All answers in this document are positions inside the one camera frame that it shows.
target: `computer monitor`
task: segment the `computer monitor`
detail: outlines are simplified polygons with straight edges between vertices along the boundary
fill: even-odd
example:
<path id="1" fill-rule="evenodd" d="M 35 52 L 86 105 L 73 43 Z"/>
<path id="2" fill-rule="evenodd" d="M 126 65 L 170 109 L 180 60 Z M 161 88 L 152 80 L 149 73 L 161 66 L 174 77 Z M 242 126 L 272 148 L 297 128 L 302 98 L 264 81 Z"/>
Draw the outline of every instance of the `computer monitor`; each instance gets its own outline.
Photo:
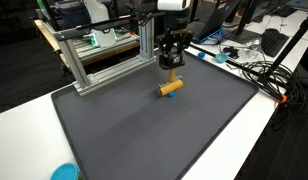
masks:
<path id="1" fill-rule="evenodd" d="M 254 19 L 264 16 L 271 9 L 264 8 L 269 0 L 248 0 L 245 12 L 241 18 L 238 28 L 233 31 L 229 39 L 240 44 L 244 44 L 253 39 L 260 37 L 261 35 L 252 31 L 244 29 L 245 25 L 252 22 Z"/>

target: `black mat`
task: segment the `black mat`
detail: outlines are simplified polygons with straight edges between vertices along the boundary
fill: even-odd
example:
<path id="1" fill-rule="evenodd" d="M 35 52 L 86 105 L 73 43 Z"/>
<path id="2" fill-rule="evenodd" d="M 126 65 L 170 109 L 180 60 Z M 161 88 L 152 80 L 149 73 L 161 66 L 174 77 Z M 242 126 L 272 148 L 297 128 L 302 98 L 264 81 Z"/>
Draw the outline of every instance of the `black mat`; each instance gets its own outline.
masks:
<path id="1" fill-rule="evenodd" d="M 52 95 L 87 180 L 180 179 L 257 86 L 194 56 L 177 69 L 184 87 L 158 97 L 167 71 L 158 64 L 86 97 L 73 87 Z"/>

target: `white table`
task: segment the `white table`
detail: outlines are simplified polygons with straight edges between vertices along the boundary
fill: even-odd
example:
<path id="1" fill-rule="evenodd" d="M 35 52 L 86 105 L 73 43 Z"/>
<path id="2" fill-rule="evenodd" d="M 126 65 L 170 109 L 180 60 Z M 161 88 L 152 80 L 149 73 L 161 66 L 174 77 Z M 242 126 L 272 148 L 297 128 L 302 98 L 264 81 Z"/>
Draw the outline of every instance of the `white table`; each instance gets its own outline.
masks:
<path id="1" fill-rule="evenodd" d="M 289 16 L 284 20 L 287 26 L 282 27 L 282 32 L 293 35 L 306 16 L 305 12 Z M 262 33 L 268 20 L 269 17 L 265 17 L 263 23 L 250 24 L 248 29 Z M 279 24 L 281 19 L 273 17 L 268 28 L 279 28 Z M 291 70 L 295 69 L 305 52 L 307 40 L 302 39 L 284 60 L 283 64 Z M 218 53 L 217 47 L 201 47 Z M 192 48 L 188 51 L 198 53 Z M 238 70 L 230 70 L 225 64 L 216 64 L 212 57 L 207 56 L 204 59 L 240 75 Z M 59 165 L 76 163 L 50 95 L 51 93 L 0 114 L 0 180 L 48 180 Z M 233 179 L 274 110 L 273 99 L 261 91 L 257 93 L 183 179 Z"/>

